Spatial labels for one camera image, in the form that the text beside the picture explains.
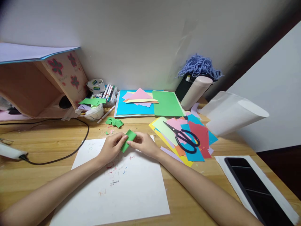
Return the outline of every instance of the blue yarn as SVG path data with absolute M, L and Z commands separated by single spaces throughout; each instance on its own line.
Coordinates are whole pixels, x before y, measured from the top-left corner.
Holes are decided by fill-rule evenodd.
M 212 60 L 209 57 L 203 57 L 201 55 L 198 55 L 198 53 L 187 60 L 187 63 L 182 68 L 182 70 L 179 71 L 177 77 L 183 76 L 186 73 L 192 74 L 192 77 L 209 74 L 214 81 L 217 81 L 220 77 L 223 76 L 220 70 L 213 68 Z

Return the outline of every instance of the hand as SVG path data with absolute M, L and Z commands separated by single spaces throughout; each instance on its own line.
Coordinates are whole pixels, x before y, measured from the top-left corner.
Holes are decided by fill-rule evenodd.
M 96 157 L 98 163 L 104 166 L 111 162 L 118 155 L 127 138 L 128 135 L 124 135 L 122 132 L 107 137 L 99 155 Z
M 133 141 L 127 141 L 127 143 L 132 148 L 138 149 L 147 156 L 156 159 L 162 150 L 156 145 L 151 136 L 147 133 L 135 133 L 137 134 L 136 138 Z

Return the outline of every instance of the marker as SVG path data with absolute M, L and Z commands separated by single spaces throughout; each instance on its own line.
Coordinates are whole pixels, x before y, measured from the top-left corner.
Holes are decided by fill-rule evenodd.
M 112 86 L 111 85 L 109 85 L 109 89 L 108 89 L 108 92 L 107 92 L 107 94 L 106 94 L 106 99 L 108 99 L 109 98 L 109 94 L 110 94 L 110 89 L 112 88 Z
M 115 108 L 115 105 L 104 116 L 102 116 L 97 123 L 100 123 L 111 111 L 113 111 L 114 108 Z
M 103 93 L 103 97 L 102 97 L 102 98 L 105 98 L 105 97 L 106 97 L 106 94 L 107 94 L 107 92 L 108 92 L 108 89 L 109 89 L 109 85 L 107 85 L 106 90 L 105 90 L 105 92 Z
M 110 101 L 110 99 L 111 99 L 112 96 L 113 96 L 114 88 L 115 88 L 115 86 L 112 87 L 112 91 L 111 91 L 111 93 L 110 93 L 110 95 L 109 95 L 108 102 Z

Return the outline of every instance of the black cable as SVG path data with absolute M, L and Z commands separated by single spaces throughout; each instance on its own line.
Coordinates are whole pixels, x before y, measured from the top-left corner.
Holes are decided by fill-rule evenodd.
M 66 159 L 66 158 L 69 158 L 70 156 L 73 156 L 73 155 L 81 148 L 81 146 L 84 144 L 85 140 L 87 139 L 87 136 L 88 136 L 88 134 L 89 134 L 89 129 L 90 129 L 89 125 L 88 125 L 87 123 L 85 123 L 84 121 L 81 121 L 81 120 L 79 120 L 79 119 L 77 119 L 77 118 L 74 118 L 74 119 L 76 119 L 76 120 L 78 120 L 78 121 L 80 121 L 80 122 L 86 124 L 86 125 L 88 126 L 88 130 L 87 130 L 87 134 L 86 134 L 84 140 L 82 141 L 82 143 L 80 144 L 80 146 L 79 146 L 74 152 L 72 152 L 70 155 L 67 155 L 67 156 L 65 156 L 65 157 L 63 157 L 63 158 L 56 159 L 56 160 L 53 160 L 53 161 L 50 161 L 50 162 L 45 162 L 45 163 L 34 163 L 34 162 L 31 162 L 31 161 L 27 158 L 26 155 L 20 155 L 19 158 L 20 158 L 20 159 L 23 159 L 24 161 L 26 161 L 26 162 L 28 162 L 28 163 L 30 163 L 30 164 L 32 164 L 32 165 L 46 165 L 46 164 L 55 163 L 55 162 L 64 160 L 64 159 Z M 40 121 L 40 122 L 45 122 L 45 121 L 49 121 L 49 120 L 60 120 L 60 119 L 45 119 L 45 120 Z M 28 122 L 28 123 L 3 123 L 3 124 L 0 124 L 0 125 L 30 125 L 30 124 L 40 123 L 40 122 Z

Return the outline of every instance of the yellow paper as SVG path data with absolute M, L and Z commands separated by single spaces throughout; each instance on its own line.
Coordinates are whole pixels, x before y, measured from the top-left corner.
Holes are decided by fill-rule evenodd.
M 148 102 L 148 101 L 157 101 L 157 100 L 155 100 L 155 99 L 135 99 L 135 100 L 128 100 L 126 103 Z
M 131 93 L 131 94 L 134 94 L 135 92 L 127 92 L 127 93 Z M 151 97 L 153 97 L 153 93 L 147 93 L 148 95 L 150 95 Z
M 161 140 L 163 140 L 163 142 L 180 158 L 180 160 L 182 160 L 182 162 L 187 165 L 188 167 L 191 167 L 193 165 L 193 162 L 188 161 L 186 156 L 179 156 L 177 150 L 175 148 L 172 148 L 169 143 L 167 142 L 167 140 L 164 138 L 164 136 L 162 135 L 162 133 L 160 133 L 159 131 L 155 130 L 155 127 L 153 126 L 153 123 L 155 122 L 153 121 L 151 124 L 149 124 L 149 127 L 161 138 Z

